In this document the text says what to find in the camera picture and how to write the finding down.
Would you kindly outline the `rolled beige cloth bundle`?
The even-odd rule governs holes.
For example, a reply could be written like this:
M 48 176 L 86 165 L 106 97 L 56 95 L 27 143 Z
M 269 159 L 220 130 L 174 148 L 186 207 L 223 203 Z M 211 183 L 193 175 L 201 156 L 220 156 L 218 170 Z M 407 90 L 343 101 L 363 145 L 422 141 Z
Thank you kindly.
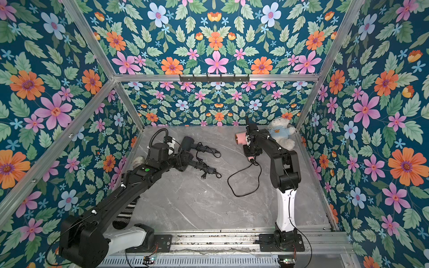
M 143 156 L 138 156 L 134 158 L 134 160 L 132 161 L 132 169 L 135 169 L 136 167 L 142 165 L 143 163 L 145 163 L 145 158 Z

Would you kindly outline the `white slotted vent strip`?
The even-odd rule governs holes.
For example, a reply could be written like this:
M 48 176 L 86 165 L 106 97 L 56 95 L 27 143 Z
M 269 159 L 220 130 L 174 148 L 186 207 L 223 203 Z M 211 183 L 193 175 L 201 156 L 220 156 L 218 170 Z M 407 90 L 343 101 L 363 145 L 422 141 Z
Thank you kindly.
M 278 268 L 276 256 L 252 255 L 163 255 L 156 257 L 154 265 L 143 265 L 143 256 L 112 256 L 100 268 Z

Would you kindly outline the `pink hair dryer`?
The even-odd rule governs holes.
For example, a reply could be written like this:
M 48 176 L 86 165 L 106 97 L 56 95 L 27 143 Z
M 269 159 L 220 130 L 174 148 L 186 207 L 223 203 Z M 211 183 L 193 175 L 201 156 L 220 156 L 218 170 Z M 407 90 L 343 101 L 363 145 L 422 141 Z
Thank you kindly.
M 244 155 L 248 159 L 248 162 L 253 163 L 255 161 L 255 156 L 252 152 L 247 134 L 245 132 L 238 133 L 235 135 L 235 140 L 238 145 L 243 147 Z

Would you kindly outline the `white teddy bear blue shirt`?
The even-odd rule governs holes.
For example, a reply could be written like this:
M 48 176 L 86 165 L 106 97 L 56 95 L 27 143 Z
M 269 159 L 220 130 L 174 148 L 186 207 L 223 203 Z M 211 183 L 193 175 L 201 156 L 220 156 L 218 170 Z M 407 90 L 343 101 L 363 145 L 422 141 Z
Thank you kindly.
M 290 120 L 278 117 L 268 125 L 270 136 L 286 150 L 293 150 L 295 141 L 290 137 L 296 133 L 296 128 L 290 124 Z

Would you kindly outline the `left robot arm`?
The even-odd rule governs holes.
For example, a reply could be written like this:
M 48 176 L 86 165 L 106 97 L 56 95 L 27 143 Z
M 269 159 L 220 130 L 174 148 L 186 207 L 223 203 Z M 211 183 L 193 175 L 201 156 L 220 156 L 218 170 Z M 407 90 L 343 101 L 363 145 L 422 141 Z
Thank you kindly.
M 132 215 L 132 202 L 149 190 L 171 169 L 201 168 L 191 154 L 193 139 L 185 137 L 176 154 L 170 146 L 157 143 L 149 147 L 146 161 L 124 175 L 123 183 L 107 198 L 80 216 L 69 216 L 61 223 L 59 255 L 81 268 L 96 268 L 109 255 L 147 243 L 152 249 L 153 229 L 145 225 L 108 231 L 115 220 Z

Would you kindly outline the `black hook rail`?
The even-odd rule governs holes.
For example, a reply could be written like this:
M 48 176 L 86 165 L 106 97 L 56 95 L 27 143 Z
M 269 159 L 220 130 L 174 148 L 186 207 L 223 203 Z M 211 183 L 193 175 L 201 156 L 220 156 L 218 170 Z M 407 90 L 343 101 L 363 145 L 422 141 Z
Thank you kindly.
M 211 82 L 224 82 L 224 83 L 234 83 L 234 82 L 249 82 L 249 75 L 179 75 L 180 82 L 201 82 L 201 83 L 211 83 Z

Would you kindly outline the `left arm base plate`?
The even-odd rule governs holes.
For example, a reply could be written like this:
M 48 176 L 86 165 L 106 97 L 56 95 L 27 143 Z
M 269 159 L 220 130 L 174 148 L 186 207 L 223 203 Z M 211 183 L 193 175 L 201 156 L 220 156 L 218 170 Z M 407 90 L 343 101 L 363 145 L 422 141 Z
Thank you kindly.
M 151 234 L 141 246 L 130 250 L 133 253 L 168 253 L 172 245 L 173 236 L 170 234 Z

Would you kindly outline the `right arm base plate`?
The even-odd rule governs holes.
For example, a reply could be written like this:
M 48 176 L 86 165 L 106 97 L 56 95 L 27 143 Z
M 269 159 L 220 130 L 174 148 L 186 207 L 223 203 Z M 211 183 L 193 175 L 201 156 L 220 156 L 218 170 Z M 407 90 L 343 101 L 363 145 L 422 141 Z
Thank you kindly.
M 286 240 L 274 234 L 260 234 L 255 241 L 261 252 L 304 252 L 305 244 L 302 236 L 288 237 Z

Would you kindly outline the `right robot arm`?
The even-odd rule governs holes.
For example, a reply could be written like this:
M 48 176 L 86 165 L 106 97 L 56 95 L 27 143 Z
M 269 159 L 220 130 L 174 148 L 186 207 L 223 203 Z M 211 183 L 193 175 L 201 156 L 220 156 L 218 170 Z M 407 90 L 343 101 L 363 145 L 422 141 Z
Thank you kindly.
M 235 135 L 238 145 L 250 162 L 266 153 L 270 158 L 270 181 L 277 193 L 278 213 L 275 222 L 277 233 L 291 235 L 298 232 L 294 218 L 294 201 L 301 182 L 299 158 L 295 151 L 281 145 L 267 129 L 256 124 L 246 126 L 246 131 Z

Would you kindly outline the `small green circuit board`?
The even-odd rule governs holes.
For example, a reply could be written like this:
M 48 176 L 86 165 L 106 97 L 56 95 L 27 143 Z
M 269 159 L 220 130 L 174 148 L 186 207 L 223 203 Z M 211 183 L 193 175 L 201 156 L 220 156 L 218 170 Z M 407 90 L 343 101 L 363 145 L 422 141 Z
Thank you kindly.
M 144 256 L 142 260 L 143 265 L 154 265 L 155 264 L 156 257 L 154 256 Z

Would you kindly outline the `dark grey hair dryer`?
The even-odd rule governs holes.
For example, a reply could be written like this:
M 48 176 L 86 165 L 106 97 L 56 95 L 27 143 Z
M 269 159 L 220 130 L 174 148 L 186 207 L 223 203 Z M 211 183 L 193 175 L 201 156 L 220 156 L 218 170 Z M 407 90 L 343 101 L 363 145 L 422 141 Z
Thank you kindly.
M 194 167 L 195 169 L 198 169 L 200 171 L 203 171 L 203 175 L 201 176 L 202 179 L 206 179 L 208 174 L 215 175 L 218 179 L 222 178 L 222 175 L 213 167 L 208 166 L 203 161 L 193 161 L 191 160 L 188 165 Z
M 197 152 L 210 153 L 215 158 L 221 157 L 221 153 L 217 149 L 209 147 L 207 145 L 203 145 L 201 142 L 196 143 L 195 140 L 189 136 L 185 136 L 183 138 L 181 142 L 181 148 L 185 151 L 190 151 L 191 149 L 193 149 Z

